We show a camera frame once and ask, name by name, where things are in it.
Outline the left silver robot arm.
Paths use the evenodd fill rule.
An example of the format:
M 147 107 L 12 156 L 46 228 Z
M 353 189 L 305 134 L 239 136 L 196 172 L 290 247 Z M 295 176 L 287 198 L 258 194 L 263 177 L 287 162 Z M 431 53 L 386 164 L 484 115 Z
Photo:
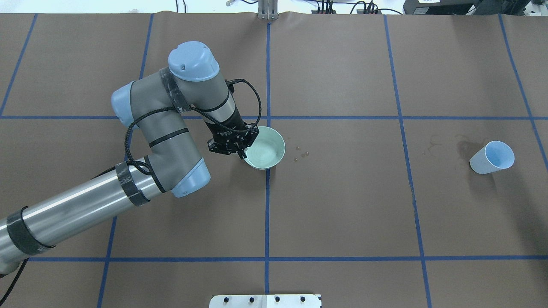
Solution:
M 195 111 L 212 133 L 208 150 L 238 154 L 259 134 L 258 123 L 243 121 L 211 49 L 187 41 L 173 49 L 167 67 L 116 90 L 112 109 L 127 127 L 127 159 L 106 173 L 1 220 L 1 275 L 27 258 L 156 196 L 184 197 L 207 185 L 211 174 L 183 114 Z

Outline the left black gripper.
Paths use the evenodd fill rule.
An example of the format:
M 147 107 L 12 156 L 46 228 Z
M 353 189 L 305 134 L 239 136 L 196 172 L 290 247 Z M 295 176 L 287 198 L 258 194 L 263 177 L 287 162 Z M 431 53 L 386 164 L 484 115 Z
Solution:
M 259 134 L 258 121 L 246 123 L 241 115 L 231 115 L 221 122 L 207 118 L 204 118 L 204 121 L 212 133 L 212 138 L 208 140 L 210 152 L 224 155 L 235 153 L 241 160 L 247 158 L 245 151 L 252 146 Z

